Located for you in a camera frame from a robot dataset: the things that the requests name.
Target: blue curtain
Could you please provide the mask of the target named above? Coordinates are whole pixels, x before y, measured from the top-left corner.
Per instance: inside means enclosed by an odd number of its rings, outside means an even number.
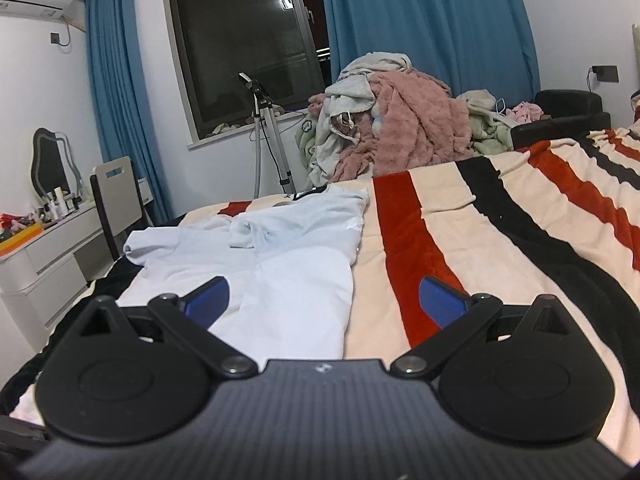
[[[487,88],[508,104],[540,90],[522,0],[324,0],[332,76],[367,52],[404,52],[454,95]]]
[[[154,195],[155,224],[173,219],[151,121],[133,0],[84,0],[89,80],[104,161],[129,156]]]

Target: pile of clothes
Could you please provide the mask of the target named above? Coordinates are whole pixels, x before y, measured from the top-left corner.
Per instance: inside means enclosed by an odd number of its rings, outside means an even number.
[[[511,129],[542,116],[531,103],[498,110],[487,90],[454,99],[405,54],[388,52],[349,63],[307,112],[295,138],[311,186],[513,151]]]
[[[464,101],[468,108],[471,149],[476,155],[512,152],[511,129],[539,121],[543,113],[538,105],[526,102],[507,110],[503,105],[502,110],[498,110],[497,101],[488,90],[470,90],[457,99]]]

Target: red stripe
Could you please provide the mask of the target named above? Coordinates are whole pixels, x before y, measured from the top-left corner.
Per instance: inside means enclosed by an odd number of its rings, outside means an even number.
[[[609,139],[609,142],[613,144],[617,152],[620,152],[624,156],[628,156],[628,158],[632,158],[633,160],[637,160],[638,162],[640,162],[640,152],[622,144],[622,139],[617,137],[614,131],[607,130],[607,139]]]
[[[533,146],[529,146],[528,148],[520,148],[517,151],[519,151],[520,153],[531,152],[531,156],[536,156],[539,153],[546,152],[546,150],[548,150],[550,147],[551,147],[550,140],[539,140]]]
[[[408,172],[373,179],[378,221],[386,253],[386,273],[394,290],[404,331],[414,347],[439,328],[420,307],[418,286],[430,274],[464,292],[444,261],[424,220],[420,200]]]
[[[251,200],[248,202],[229,202],[229,205],[224,209],[218,211],[219,215],[228,215],[228,216],[236,216],[240,213],[244,213],[246,209],[249,207]]]
[[[581,181],[571,166],[550,151],[537,153],[529,164],[538,168],[560,192],[579,208],[591,213],[603,224],[611,224],[616,239],[633,253],[633,268],[640,270],[640,228],[629,223],[626,211],[616,208],[613,200],[602,196],[591,182]]]

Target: blue gripper pad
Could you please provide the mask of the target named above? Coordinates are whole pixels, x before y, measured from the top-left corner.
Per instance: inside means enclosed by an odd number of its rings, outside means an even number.
[[[457,296],[429,278],[423,278],[420,282],[418,295],[420,306],[440,329],[450,325],[466,312],[462,294]]]
[[[184,298],[183,312],[208,330],[229,304],[229,283],[219,276],[190,292]]]

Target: pink fleece blanket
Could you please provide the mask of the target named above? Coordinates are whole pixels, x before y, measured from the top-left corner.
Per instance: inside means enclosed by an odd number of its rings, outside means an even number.
[[[473,156],[466,103],[452,99],[442,81],[414,70],[378,72],[369,84],[377,99],[372,113],[382,116],[380,134],[371,133],[370,118],[356,124],[364,126],[361,141],[340,154],[334,182],[355,178],[369,162],[380,176]]]

